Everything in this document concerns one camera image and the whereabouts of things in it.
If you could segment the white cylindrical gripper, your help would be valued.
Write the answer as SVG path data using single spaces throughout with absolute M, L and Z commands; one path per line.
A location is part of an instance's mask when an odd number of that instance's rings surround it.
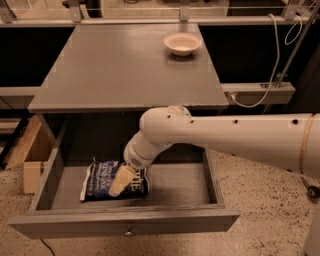
M 135 169 L 147 168 L 159 154 L 169 149 L 172 143 L 152 143 L 141 131 L 136 133 L 127 143 L 123 157 L 127 165 L 122 165 L 108 191 L 112 197 L 119 196 L 129 183 L 135 178 Z

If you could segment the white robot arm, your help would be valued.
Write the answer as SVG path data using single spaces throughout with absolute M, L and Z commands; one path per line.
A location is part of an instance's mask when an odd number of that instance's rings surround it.
M 146 168 L 180 143 L 287 169 L 302 178 L 320 176 L 317 114 L 194 117 L 175 106 L 141 116 L 139 131 L 124 150 L 124 169 Z

